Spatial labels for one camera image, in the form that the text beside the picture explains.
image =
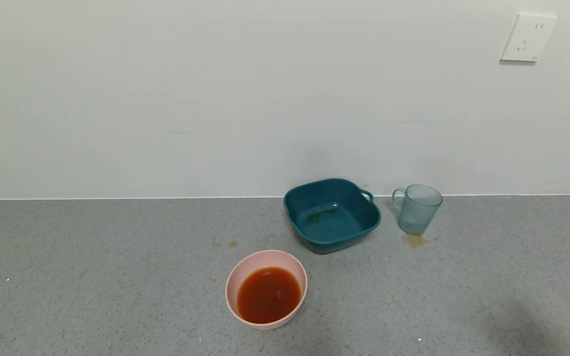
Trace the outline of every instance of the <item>brown spill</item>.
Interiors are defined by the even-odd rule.
[[[409,235],[406,234],[403,237],[404,242],[410,246],[410,248],[418,248],[419,246],[424,246],[428,243],[427,239],[424,239],[422,235]]]

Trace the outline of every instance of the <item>bowl rim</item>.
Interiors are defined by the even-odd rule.
[[[289,208],[287,207],[287,196],[293,192],[296,189],[299,189],[301,187],[304,187],[306,185],[311,185],[311,184],[316,184],[316,183],[320,183],[320,182],[324,182],[327,180],[343,180],[344,182],[350,183],[351,185],[353,185],[354,187],[356,187],[358,189],[358,191],[360,192],[366,192],[367,194],[369,194],[370,196],[373,196],[373,194],[371,194],[370,192],[361,189],[357,184],[355,184],[354,182],[351,182],[348,179],[344,179],[344,178],[326,178],[326,179],[321,179],[321,180],[317,180],[315,182],[310,182],[310,183],[305,183],[305,184],[301,184],[297,187],[294,187],[292,189],[290,189],[287,194],[285,194],[285,196],[283,197],[283,206],[285,207],[285,212],[287,214],[287,220],[289,220],[289,222],[291,223],[291,225],[296,229],[296,232],[298,232],[298,234],[303,237],[303,239],[309,241],[310,243],[314,243],[315,245],[333,245],[335,243],[341,243],[342,241],[348,241],[351,239],[354,239],[360,235],[363,234],[367,234],[368,232],[371,232],[372,230],[374,230],[376,227],[378,227],[380,225],[380,222],[382,221],[382,212],[380,212],[380,208],[378,208],[378,205],[375,204],[373,202],[373,199],[371,200],[367,200],[371,205],[373,205],[373,207],[375,208],[375,210],[378,212],[378,221],[371,227],[366,228],[365,230],[359,231],[359,232],[355,232],[347,237],[342,237],[341,239],[335,239],[332,241],[316,241],[308,236],[305,236],[305,234],[303,234],[303,232],[300,230],[300,228],[298,227],[298,224],[292,220],[291,216],[289,216]]]
[[[244,318],[241,318],[239,315],[237,315],[237,313],[235,313],[235,311],[233,311],[233,307],[230,306],[230,300],[228,299],[228,286],[230,284],[230,278],[233,276],[233,273],[235,272],[235,270],[237,269],[237,267],[240,264],[242,264],[244,261],[246,261],[247,259],[249,259],[250,257],[252,257],[254,255],[258,255],[259,253],[265,253],[265,252],[284,253],[284,254],[288,255],[289,257],[292,257],[292,259],[294,259],[294,261],[298,262],[298,265],[300,266],[300,268],[303,269],[303,275],[305,276],[305,290],[303,291],[302,295],[300,296],[300,301],[298,302],[296,307],[292,311],[290,311],[287,315],[283,316],[282,318],[279,318],[278,320],[274,320],[272,322],[267,322],[265,324],[257,324],[256,322],[249,322],[249,321],[245,320]],[[241,261],[239,261],[239,263],[237,263],[235,265],[233,270],[231,270],[230,274],[228,275],[228,281],[226,281],[226,289],[224,290],[224,293],[226,294],[226,305],[228,306],[230,313],[232,313],[235,316],[235,318],[237,318],[240,322],[247,324],[249,326],[266,327],[266,326],[274,326],[275,324],[278,324],[278,323],[282,322],[283,320],[292,317],[293,314],[295,314],[298,311],[298,309],[300,309],[300,306],[303,305],[303,300],[305,300],[305,296],[307,295],[307,287],[308,286],[309,286],[309,279],[307,277],[307,271],[305,270],[305,266],[303,266],[303,263],[301,263],[301,261],[299,261],[294,255],[292,255],[291,253],[282,251],[282,250],[261,250],[261,251],[257,251],[255,253],[251,253],[251,254],[247,255],[246,257],[244,257],[244,259],[242,259]]]

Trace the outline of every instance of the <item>outlet faceplate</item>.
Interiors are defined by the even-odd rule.
[[[504,61],[531,61],[540,58],[557,17],[519,14],[500,59]]]

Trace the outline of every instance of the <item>cup handle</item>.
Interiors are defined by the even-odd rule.
[[[362,194],[368,195],[368,196],[369,196],[369,201],[370,201],[371,203],[373,203],[373,194],[371,194],[370,191],[366,191],[366,190],[364,190],[364,189],[360,189],[360,192],[362,192]]]
[[[400,192],[403,192],[403,193],[404,193],[404,196],[406,196],[406,190],[403,189],[403,188],[398,188],[398,189],[396,189],[396,190],[393,191],[393,197],[391,198],[391,200],[393,200],[393,205],[395,206],[395,208],[397,209],[397,211],[400,211],[400,210],[402,209],[402,208],[399,207],[399,205],[397,205],[397,203],[396,203],[396,201],[395,201],[395,194],[396,194],[397,192],[399,192],[399,191],[400,191]]]

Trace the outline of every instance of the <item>teal plastic tub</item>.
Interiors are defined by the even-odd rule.
[[[341,178],[295,187],[285,194],[283,205],[296,232],[316,253],[358,243],[381,221],[373,194]]]

